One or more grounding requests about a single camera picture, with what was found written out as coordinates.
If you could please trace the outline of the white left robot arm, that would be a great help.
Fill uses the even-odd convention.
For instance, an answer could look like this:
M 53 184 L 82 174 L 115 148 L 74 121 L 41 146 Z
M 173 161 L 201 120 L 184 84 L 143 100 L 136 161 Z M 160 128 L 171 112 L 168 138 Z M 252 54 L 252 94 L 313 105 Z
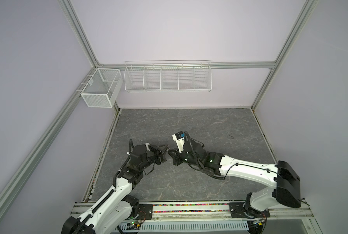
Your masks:
M 167 145 L 134 145 L 129 140 L 127 159 L 113 176 L 113 185 L 88 210 L 64 223 L 62 234 L 110 234 L 128 218 L 139 215 L 139 200 L 130 195 L 145 169 L 166 161 Z

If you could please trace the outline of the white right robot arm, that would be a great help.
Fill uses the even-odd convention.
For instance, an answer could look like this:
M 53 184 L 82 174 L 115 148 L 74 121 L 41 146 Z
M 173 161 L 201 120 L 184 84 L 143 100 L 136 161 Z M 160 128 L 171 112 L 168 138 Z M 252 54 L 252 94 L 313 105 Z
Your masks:
M 177 148 L 168 153 L 174 165 L 185 163 L 214 179 L 225 180 L 232 176 L 265 185 L 258 192 L 248 193 L 243 203 L 231 204 L 233 217 L 269 217 L 269 208 L 276 205 L 296 209 L 301 207 L 301 179 L 289 163 L 281 160 L 277 164 L 254 163 L 209 152 L 186 131 L 177 132 L 172 137 Z

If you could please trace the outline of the white mesh box basket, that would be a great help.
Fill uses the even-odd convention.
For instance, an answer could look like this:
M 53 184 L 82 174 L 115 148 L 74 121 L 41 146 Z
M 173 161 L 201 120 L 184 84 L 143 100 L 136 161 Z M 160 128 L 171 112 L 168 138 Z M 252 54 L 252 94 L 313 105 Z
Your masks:
M 113 108 L 123 85 L 119 69 L 97 68 L 81 92 L 91 108 Z

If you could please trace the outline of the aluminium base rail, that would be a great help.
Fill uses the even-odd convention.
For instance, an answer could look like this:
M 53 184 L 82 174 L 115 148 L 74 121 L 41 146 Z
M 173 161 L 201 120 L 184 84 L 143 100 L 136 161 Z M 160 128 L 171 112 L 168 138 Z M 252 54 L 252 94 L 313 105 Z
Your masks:
M 97 225 L 102 211 L 92 212 L 95 203 L 77 203 L 71 212 L 70 232 L 86 218 L 81 234 L 197 233 L 217 231 L 247 231 L 260 234 L 266 224 L 273 220 L 298 220 L 306 233 L 315 233 L 314 215 L 307 205 L 302 208 L 287 208 L 282 205 L 255 214 L 253 218 L 242 217 L 242 201 L 190 201 L 190 202 L 142 202 L 134 211 L 123 201 L 112 210 L 105 224 Z

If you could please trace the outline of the aluminium frame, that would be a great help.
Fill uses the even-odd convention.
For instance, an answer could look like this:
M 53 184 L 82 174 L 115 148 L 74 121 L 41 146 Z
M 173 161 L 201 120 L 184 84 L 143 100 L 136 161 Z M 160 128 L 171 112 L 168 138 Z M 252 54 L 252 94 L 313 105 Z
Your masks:
M 163 67 L 164 69 L 190 69 L 190 68 L 209 68 L 209 69 L 247 69 L 247 68 L 268 68 L 270 72 L 265 79 L 260 91 L 258 92 L 255 101 L 252 104 L 252 110 L 255 110 L 262 99 L 262 96 L 266 92 L 270 82 L 279 71 L 284 59 L 289 53 L 291 47 L 294 45 L 298 35 L 301 33 L 304 25 L 306 24 L 308 18 L 311 16 L 313 10 L 316 8 L 318 1 L 306 1 L 300 11 L 300 14 L 295 21 L 295 24 L 282 47 L 277 59 L 273 62 L 221 62 L 221 63 L 211 63 L 211 62 L 159 62 L 159 63 L 148 63 L 147 67 Z M 42 160 L 43 156 L 57 137 L 58 133 L 61 131 L 73 111 L 78 105 L 81 99 L 81 92 L 86 88 L 86 84 L 91 80 L 92 75 L 100 69 L 124 69 L 124 65 L 105 65 L 99 64 L 94 56 L 91 46 L 86 39 L 86 35 L 81 28 L 78 17 L 76 16 L 75 10 L 70 1 L 60 1 L 59 5 L 64 12 L 67 20 L 70 23 L 75 35 L 77 36 L 83 50 L 91 63 L 92 69 L 87 73 L 82 83 L 78 86 L 77 90 L 72 94 L 71 98 L 67 101 L 65 106 L 61 109 L 59 114 L 52 121 L 50 126 L 46 129 L 43 135 L 39 138 L 38 142 L 35 144 L 34 148 L 30 151 L 26 159 L 23 161 L 22 165 L 19 167 L 17 172 L 11 178 L 9 183 L 0 193 L 0 223 L 3 217 L 6 215 L 7 211 L 17 198 L 18 194 L 21 192 L 29 178 L 31 177 L 34 170 L 37 168 L 38 164 Z

